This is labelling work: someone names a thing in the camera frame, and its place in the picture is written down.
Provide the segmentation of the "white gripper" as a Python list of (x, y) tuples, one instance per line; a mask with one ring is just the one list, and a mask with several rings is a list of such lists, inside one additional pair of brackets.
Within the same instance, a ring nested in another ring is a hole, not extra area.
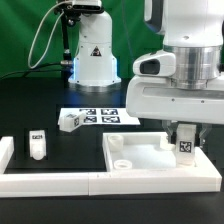
[(200, 146), (212, 130), (224, 124), (224, 72), (218, 49), (160, 50), (133, 64), (126, 109), (138, 118), (159, 119), (170, 144), (176, 143), (171, 121), (209, 123), (201, 126)]

